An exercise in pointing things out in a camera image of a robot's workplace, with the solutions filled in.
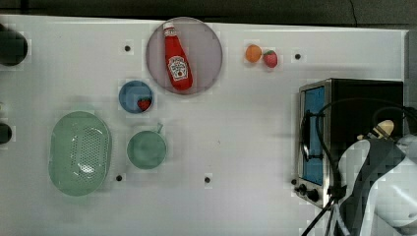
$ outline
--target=white table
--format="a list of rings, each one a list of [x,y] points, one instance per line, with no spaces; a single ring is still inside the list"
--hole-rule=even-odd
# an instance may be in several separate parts
[[[404,80],[405,30],[209,24],[223,46],[219,79],[181,96],[160,88],[146,66],[148,38],[161,22],[0,16],[0,23],[30,41],[23,64],[0,67],[0,101],[9,109],[2,118],[16,130],[0,147],[0,235],[300,235],[320,210],[290,185],[298,88],[330,77]],[[249,43],[275,49],[279,67],[246,63]],[[156,93],[146,115],[118,104],[119,88],[133,79]],[[73,198],[49,179],[48,147],[58,119],[86,105],[111,131],[112,159],[104,184]],[[140,171],[127,142],[138,126],[158,121],[169,154]],[[325,230],[321,221],[316,235]],[[383,222],[376,230],[392,235]]]

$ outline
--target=oven window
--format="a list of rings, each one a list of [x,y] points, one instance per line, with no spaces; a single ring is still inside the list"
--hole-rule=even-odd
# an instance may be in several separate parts
[[[318,87],[304,91],[304,114],[307,111],[318,113],[325,105],[325,88]],[[316,117],[310,117],[310,135],[307,143],[309,161],[303,158],[303,179],[323,185],[323,150],[316,131]]]

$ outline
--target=pink plate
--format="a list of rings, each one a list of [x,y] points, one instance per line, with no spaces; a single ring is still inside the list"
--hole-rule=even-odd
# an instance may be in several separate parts
[[[169,81],[165,65],[165,40],[162,25],[149,39],[147,65],[153,79],[164,89],[177,94],[193,94],[209,89],[221,69],[223,53],[215,32],[193,18],[174,18],[173,22],[193,74],[193,85],[187,90],[175,89]]]

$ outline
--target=oven knob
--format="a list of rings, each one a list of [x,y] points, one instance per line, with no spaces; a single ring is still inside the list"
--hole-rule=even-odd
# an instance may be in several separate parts
[[[304,184],[301,184],[298,186],[298,188],[295,188],[295,191],[299,192],[301,196],[305,196],[307,192],[307,187]]]
[[[311,201],[316,202],[319,200],[319,192],[317,190],[309,190],[307,191],[307,198],[309,198]]]

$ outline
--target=red fruit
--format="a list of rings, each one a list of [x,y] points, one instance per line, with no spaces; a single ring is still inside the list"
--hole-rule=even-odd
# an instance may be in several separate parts
[[[276,56],[276,53],[272,50],[264,53],[264,62],[268,67],[274,68],[278,65],[278,57]]]
[[[142,111],[148,110],[148,108],[150,107],[150,103],[151,100],[148,98],[138,100],[138,106],[139,108],[141,108]]]

